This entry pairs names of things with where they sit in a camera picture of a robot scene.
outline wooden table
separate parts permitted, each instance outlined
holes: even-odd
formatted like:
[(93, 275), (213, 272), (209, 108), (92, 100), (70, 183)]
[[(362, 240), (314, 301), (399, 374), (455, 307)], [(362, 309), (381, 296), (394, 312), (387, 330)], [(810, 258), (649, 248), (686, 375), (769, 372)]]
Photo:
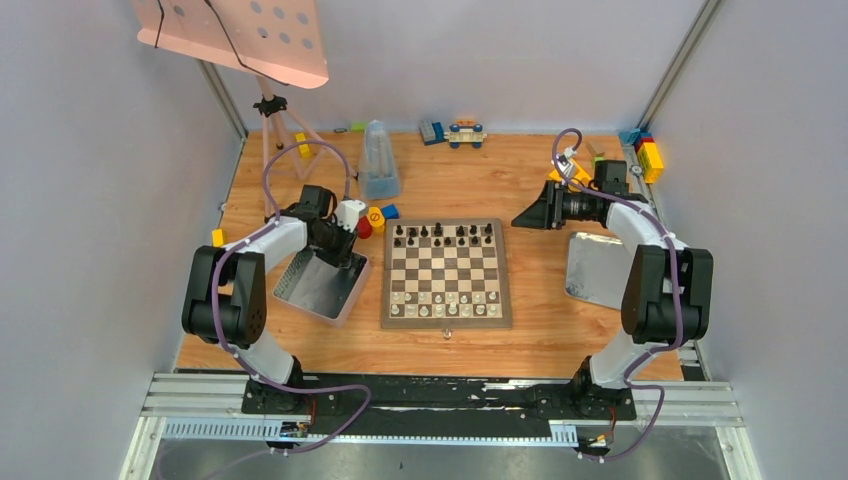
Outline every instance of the wooden table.
[[(358, 166), (362, 134), (326, 134), (324, 138)], [(263, 220), (260, 139), (259, 134), (250, 136), (236, 173), (221, 223), (228, 241), (252, 232)], [(377, 234), (358, 240), (354, 247), (368, 256), (373, 271), (342, 328), (309, 319), (271, 295), (283, 265), (268, 275), (267, 328), (283, 348), (300, 359), (306, 371), (571, 377), (586, 355), (597, 353), (621, 328), (621, 320), (617, 310), (575, 300), (563, 291), (569, 235), (573, 231), (608, 233), (599, 224), (569, 222), (561, 231), (509, 226), (539, 195), (551, 170), (552, 140), (551, 135), (491, 135), (482, 149), (463, 145), (453, 150), (447, 144), (425, 147), (418, 134), (394, 134), (403, 193), (374, 202), (378, 206), (394, 203), (405, 218), (500, 218), (505, 226), (512, 329), (454, 330), (450, 340), (435, 330), (381, 330), (384, 238)], [(613, 158), (622, 158), (616, 137), (589, 140), (604, 146)], [(591, 172), (591, 160), (583, 148), (578, 161)], [(308, 183), (331, 188), (341, 197), (343, 169), (327, 155)], [(301, 182), (294, 178), (273, 177), (272, 191), (280, 205), (296, 201), (300, 188)], [(355, 182), (351, 195), (358, 195)], [(220, 348), (194, 336), (186, 337), (178, 365), (236, 367)], [(677, 356), (662, 356), (640, 378), (681, 379)]]

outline pink music stand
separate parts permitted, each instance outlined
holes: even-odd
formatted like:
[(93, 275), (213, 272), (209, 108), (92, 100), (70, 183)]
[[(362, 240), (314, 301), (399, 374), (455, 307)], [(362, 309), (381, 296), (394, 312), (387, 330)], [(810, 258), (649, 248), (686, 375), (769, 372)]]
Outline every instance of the pink music stand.
[[(274, 100), (268, 78), (303, 88), (320, 87), (329, 79), (314, 0), (210, 0), (209, 4), (205, 0), (131, 1), (141, 22), (141, 42), (254, 73), (265, 101)], [(281, 111), (307, 135), (323, 140), (290, 107)], [(278, 147), (294, 143), (281, 111), (270, 115)], [(267, 165), (269, 117), (261, 116), (263, 165)], [(274, 173), (293, 173), (303, 180), (318, 165), (320, 156), (330, 151), (321, 148), (304, 168), (296, 150), (288, 154), (294, 172)], [(265, 215), (272, 213), (266, 198)]]

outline gray wall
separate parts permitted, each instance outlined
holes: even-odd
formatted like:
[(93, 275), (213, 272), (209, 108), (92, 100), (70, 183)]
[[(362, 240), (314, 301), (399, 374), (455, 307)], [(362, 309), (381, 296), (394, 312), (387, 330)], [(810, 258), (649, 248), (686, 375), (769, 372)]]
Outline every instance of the gray wall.
[[(330, 80), (276, 91), (320, 129), (377, 118), (414, 130), (425, 117), (457, 116), (490, 131), (630, 127), (700, 4), (318, 0)], [(261, 128), (256, 80), (222, 74), (248, 127)]]
[(0, 15), (0, 478), (115, 478), (238, 141), (129, 1)]
[(702, 346), (764, 477), (844, 478), (848, 3), (725, 3), (655, 124), (662, 205), (715, 256)]

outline purple cable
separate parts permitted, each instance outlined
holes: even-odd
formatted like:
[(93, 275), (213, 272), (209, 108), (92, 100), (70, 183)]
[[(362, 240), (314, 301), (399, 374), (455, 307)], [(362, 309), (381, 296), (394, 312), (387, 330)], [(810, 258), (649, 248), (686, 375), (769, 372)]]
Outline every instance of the purple cable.
[(636, 440), (636, 442), (633, 443), (633, 445), (628, 447), (623, 452), (617, 453), (615, 455), (610, 455), (610, 456), (607, 456), (607, 457), (598, 457), (598, 456), (595, 456), (595, 455), (585, 455), (584, 454), (584, 456), (586, 456), (590, 459), (601, 461), (601, 462), (621, 460), (622, 458), (627, 457), (628, 455), (633, 453), (637, 448), (639, 448), (639, 445), (641, 445), (642, 442), (645, 441), (645, 439), (648, 437), (648, 434), (651, 433), (651, 431), (654, 429), (654, 424), (657, 423), (657, 418), (660, 415), (660, 410), (662, 410), (663, 402), (665, 401), (665, 389), (662, 387), (662, 385), (634, 385), (630, 381), (630, 375), (632, 375), (633, 372), (637, 368), (639, 368), (640, 365), (645, 363), (652, 356), (654, 356), (658, 353), (671, 352), (671, 351), (677, 350), (678, 348), (680, 348), (681, 345), (683, 345), (683, 307), (680, 303), (680, 279), (678, 278), (678, 274), (677, 274), (677, 255), (676, 255), (677, 250), (674, 247), (674, 242), (671, 240), (671, 237), (669, 236), (668, 230), (666, 230), (666, 228), (663, 226), (662, 223), (660, 223), (660, 221), (657, 219), (657, 217), (653, 216), (651, 213), (647, 212), (646, 210), (644, 210), (643, 208), (634, 204), (633, 202), (627, 201), (623, 198), (616, 197), (614, 195), (609, 195), (607, 193), (603, 193), (603, 192), (599, 192), (597, 190), (592, 190), (590, 188), (586, 188), (586, 187), (578, 184), (577, 182), (571, 181), (571, 179), (566, 177), (565, 172), (563, 172), (563, 170), (560, 168), (559, 161), (557, 160), (557, 144), (559, 143), (559, 140), (567, 133), (576, 133), (577, 134), (577, 136), (578, 136), (577, 145), (578, 146), (580, 145), (580, 140), (582, 140), (582, 138), (583, 138), (582, 133), (579, 130), (577, 130), (576, 128), (567, 128), (567, 129), (563, 130), (562, 132), (560, 132), (559, 135), (557, 135), (557, 138), (554, 141), (554, 149), (553, 149), (554, 162), (553, 163), (554, 163), (554, 168), (556, 168), (556, 170), (557, 170), (557, 172), (559, 172), (560, 176), (566, 182), (568, 182), (568, 185), (576, 188), (577, 190), (579, 190), (583, 193), (587, 193), (589, 195), (594, 195), (596, 197), (603, 198), (604, 200), (610, 200), (612, 202), (618, 202), (618, 203), (624, 205), (625, 207), (628, 207), (628, 208), (635, 210), (640, 215), (647, 218), (648, 221), (651, 223), (651, 225), (653, 225), (654, 228), (657, 230), (657, 232), (659, 232), (660, 235), (662, 235), (662, 239), (663, 239), (663, 241), (665, 241), (666, 246), (668, 246), (669, 252), (672, 253), (671, 255), (669, 255), (669, 263), (670, 263), (670, 268), (671, 268), (671, 296), (672, 296), (672, 301), (674, 303), (674, 325), (675, 325), (674, 343), (672, 343), (671, 345), (669, 345), (667, 347), (652, 348), (651, 350), (649, 350), (648, 352), (645, 352), (642, 356), (637, 358), (624, 371), (624, 384), (627, 385), (629, 388), (634, 389), (634, 390), (658, 390), (660, 392), (660, 398), (659, 398), (659, 400), (657, 400), (657, 409), (654, 411), (654, 414), (651, 416), (651, 419), (648, 421), (648, 425), (645, 427), (645, 431), (642, 432), (642, 435), (639, 436), (639, 438)]
[[(262, 171), (262, 189), (265, 191), (265, 195), (268, 197), (268, 201), (271, 203), (271, 206), (274, 208), (274, 222), (268, 223), (263, 228), (257, 230), (256, 232), (254, 232), (251, 235), (248, 235), (247, 238), (242, 239), (240, 242), (233, 245), (229, 250), (224, 252), (224, 254), (221, 255), (221, 258), (218, 260), (218, 262), (215, 263), (215, 270), (212, 273), (212, 291), (211, 291), (211, 294), (212, 294), (211, 295), (211, 297), (212, 297), (212, 319), (213, 319), (213, 322), (215, 324), (215, 334), (218, 337), (218, 343), (221, 345), (221, 348), (223, 348), (225, 352), (229, 353), (230, 355), (233, 355), (233, 357), (236, 359), (238, 364), (254, 380), (262, 381), (263, 383), (266, 383), (266, 384), (268, 384), (268, 385), (270, 385), (270, 386), (272, 386), (272, 387), (274, 387), (278, 390), (281, 390), (281, 391), (284, 391), (284, 392), (289, 392), (289, 393), (321, 394), (321, 393), (345, 392), (345, 391), (350, 391), (350, 390), (361, 390), (361, 391), (365, 392), (365, 400), (362, 402), (362, 405), (338, 429), (336, 429), (331, 434), (327, 435), (325, 438), (323, 438), (323, 439), (321, 439), (321, 440), (319, 440), (315, 443), (309, 444), (305, 447), (293, 448), (293, 449), (290, 449), (290, 450), (281, 450), (281, 452), (285, 455), (294, 454), (294, 453), (306, 453), (306, 452), (310, 452), (312, 450), (315, 450), (316, 448), (320, 448), (320, 447), (326, 445), (328, 442), (330, 442), (331, 440), (333, 440), (334, 438), (339, 436), (347, 427), (349, 427), (357, 418), (359, 418), (359, 416), (362, 414), (362, 412), (365, 411), (365, 408), (368, 406), (368, 403), (371, 401), (371, 389), (369, 389), (365, 385), (354, 384), (354, 385), (342, 385), (342, 386), (339, 386), (339, 387), (327, 387), (327, 388), (294, 388), (294, 387), (289, 387), (287, 385), (281, 385), (281, 384), (265, 377), (264, 375), (261, 375), (259, 372), (255, 371), (253, 368), (251, 368), (250, 365), (245, 363), (236, 354), (236, 352), (232, 348), (230, 348), (230, 345), (227, 343), (226, 338), (224, 336), (224, 328), (221, 325), (221, 310), (220, 310), (220, 303), (219, 303), (219, 298), (218, 298), (218, 289), (215, 288), (215, 287), (218, 285), (218, 282), (221, 279), (221, 271), (224, 268), (224, 264), (227, 262), (227, 259), (229, 259), (236, 251), (238, 251), (239, 249), (248, 245), (250, 242), (253, 242), (253, 241), (258, 240), (259, 238), (262, 238), (262, 236), (264, 236), (265, 234), (267, 234), (268, 232), (270, 232), (271, 230), (274, 229), (274, 227), (276, 226), (275, 225), (276, 222), (279, 222), (279, 220), (280, 220), (280, 206), (277, 204), (276, 200), (274, 200), (273, 195), (271, 195), (271, 189), (268, 186), (268, 175), (269, 175), (269, 172), (271, 170), (271, 166), (274, 165), (274, 163), (277, 160), (279, 160), (280, 157), (282, 157), (286, 153), (290, 152), (292, 149), (299, 147), (300, 145), (307, 145), (307, 144), (321, 145), (321, 146), (327, 147), (327, 148), (333, 150), (339, 156), (339, 159), (342, 160), (342, 164), (345, 167), (345, 196), (344, 196), (344, 198), (348, 198), (348, 195), (350, 194), (350, 166), (348, 165), (347, 159), (344, 157), (344, 154), (342, 154), (342, 152), (340, 152), (333, 145), (331, 145), (327, 142), (321, 141), (321, 140), (304, 140), (302, 142), (297, 142), (297, 143), (293, 143), (293, 144), (289, 145), (288, 147), (280, 150), (276, 155), (274, 155), (274, 157), (271, 158), (271, 160), (268, 161), (268, 165), (266, 165), (265, 169)], [(221, 473), (223, 473), (225, 470), (228, 470), (229, 468), (231, 468), (231, 467), (233, 467), (233, 466), (235, 466), (235, 465), (237, 465), (237, 464), (239, 464), (243, 461), (252, 459), (254, 457), (258, 457), (261, 454), (266, 454), (266, 453), (269, 453), (269, 450), (260, 450), (258, 452), (253, 452), (249, 455), (241, 457), (241, 458), (235, 460), (234, 462), (224, 466), (223, 468), (220, 468), (220, 469), (212, 472), (211, 474), (207, 475), (206, 477), (204, 477), (204, 480), (214, 478), (214, 477), (220, 475)]]

